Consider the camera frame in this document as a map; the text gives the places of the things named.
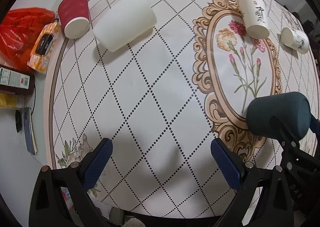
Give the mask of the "patterned floral tablecloth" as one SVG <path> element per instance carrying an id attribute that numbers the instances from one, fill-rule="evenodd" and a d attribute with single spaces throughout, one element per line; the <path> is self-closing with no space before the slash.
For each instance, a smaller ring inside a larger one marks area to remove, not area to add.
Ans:
<path id="1" fill-rule="evenodd" d="M 89 0 L 92 26 L 121 0 Z M 113 153 L 92 198 L 126 211 L 169 218 L 222 215 L 234 197 L 210 153 L 219 137 L 244 161 L 271 169 L 281 146 L 252 135 L 255 97 L 297 91 L 319 116 L 311 52 L 283 45 L 299 21 L 264 0 L 270 35 L 245 34 L 238 0 L 147 0 L 157 24 L 116 52 L 93 33 L 65 40 L 49 110 L 52 165 L 79 161 L 103 138 Z"/>

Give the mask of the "white translucent plastic cup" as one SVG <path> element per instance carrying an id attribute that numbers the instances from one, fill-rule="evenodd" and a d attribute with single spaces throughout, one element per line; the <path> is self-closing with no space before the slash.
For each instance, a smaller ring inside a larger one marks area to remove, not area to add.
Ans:
<path id="1" fill-rule="evenodd" d="M 93 35 L 106 49 L 116 52 L 156 23 L 147 0 L 120 0 L 104 13 L 93 28 Z"/>

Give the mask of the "white cup with calligraphy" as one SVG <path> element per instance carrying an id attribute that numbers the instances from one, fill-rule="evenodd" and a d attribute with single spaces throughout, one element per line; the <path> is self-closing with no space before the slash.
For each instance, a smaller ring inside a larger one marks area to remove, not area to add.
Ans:
<path id="1" fill-rule="evenodd" d="M 267 7 L 264 0 L 238 0 L 247 34 L 255 39 L 266 39 L 270 35 Z"/>

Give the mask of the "dark box with label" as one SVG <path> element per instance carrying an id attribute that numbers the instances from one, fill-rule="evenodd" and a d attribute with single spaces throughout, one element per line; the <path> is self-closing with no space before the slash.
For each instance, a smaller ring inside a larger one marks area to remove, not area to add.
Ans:
<path id="1" fill-rule="evenodd" d="M 21 73 L 15 68 L 1 65 L 1 93 L 32 96 L 34 93 L 35 76 L 32 73 Z"/>

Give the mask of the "yellow bag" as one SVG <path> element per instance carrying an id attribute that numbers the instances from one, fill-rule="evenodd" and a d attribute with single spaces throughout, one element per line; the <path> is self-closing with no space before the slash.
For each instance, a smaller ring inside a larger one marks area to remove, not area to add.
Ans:
<path id="1" fill-rule="evenodd" d="M 1 109 L 21 109 L 24 107 L 24 97 L 14 94 L 0 93 Z"/>

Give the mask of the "white cup with bamboo print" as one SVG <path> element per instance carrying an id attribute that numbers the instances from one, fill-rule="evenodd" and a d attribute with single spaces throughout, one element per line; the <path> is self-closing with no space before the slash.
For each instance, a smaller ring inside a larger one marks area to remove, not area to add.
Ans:
<path id="1" fill-rule="evenodd" d="M 283 28 L 281 31 L 283 44 L 300 54 L 306 54 L 309 50 L 310 42 L 305 32 L 290 28 Z"/>

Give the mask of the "red plastic bag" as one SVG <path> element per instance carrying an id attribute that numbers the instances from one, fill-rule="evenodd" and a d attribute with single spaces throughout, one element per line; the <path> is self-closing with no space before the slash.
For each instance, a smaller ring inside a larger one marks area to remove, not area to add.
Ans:
<path id="1" fill-rule="evenodd" d="M 32 72 L 27 65 L 31 50 L 44 26 L 53 23 L 55 12 L 31 7 L 10 10 L 1 23 L 1 54 L 20 72 Z"/>

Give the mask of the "orange tissue pack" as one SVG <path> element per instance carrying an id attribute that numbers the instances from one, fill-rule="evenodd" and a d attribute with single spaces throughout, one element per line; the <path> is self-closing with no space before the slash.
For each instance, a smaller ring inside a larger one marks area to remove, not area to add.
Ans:
<path id="1" fill-rule="evenodd" d="M 31 50 L 27 65 L 33 70 L 46 74 L 52 51 L 61 34 L 61 25 L 56 19 L 44 26 Z"/>

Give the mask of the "dark notebook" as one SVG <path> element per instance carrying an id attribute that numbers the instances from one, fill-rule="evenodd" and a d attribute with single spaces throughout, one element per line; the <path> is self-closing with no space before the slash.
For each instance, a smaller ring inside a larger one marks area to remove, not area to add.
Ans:
<path id="1" fill-rule="evenodd" d="M 22 119 L 23 119 L 23 129 L 25 136 L 25 143 L 27 150 L 32 154 L 37 154 L 37 146 L 35 142 L 35 136 L 33 131 L 32 119 L 31 119 L 31 109 L 29 107 L 24 107 L 22 109 Z"/>

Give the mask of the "dark teal cup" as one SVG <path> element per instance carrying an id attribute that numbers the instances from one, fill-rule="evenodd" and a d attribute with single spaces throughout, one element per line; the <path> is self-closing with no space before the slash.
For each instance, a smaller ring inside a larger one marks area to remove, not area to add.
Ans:
<path id="1" fill-rule="evenodd" d="M 257 136 L 277 139 L 277 132 L 270 126 L 270 118 L 277 116 L 300 141 L 310 126 L 310 104 L 299 92 L 288 92 L 258 97 L 247 108 L 247 126 Z"/>

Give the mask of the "red ribbed paper cup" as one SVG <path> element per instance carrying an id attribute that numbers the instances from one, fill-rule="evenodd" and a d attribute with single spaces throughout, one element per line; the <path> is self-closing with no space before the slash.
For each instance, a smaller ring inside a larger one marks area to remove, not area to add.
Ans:
<path id="1" fill-rule="evenodd" d="M 62 0 L 57 12 L 66 38 L 80 38 L 89 30 L 88 0 Z"/>

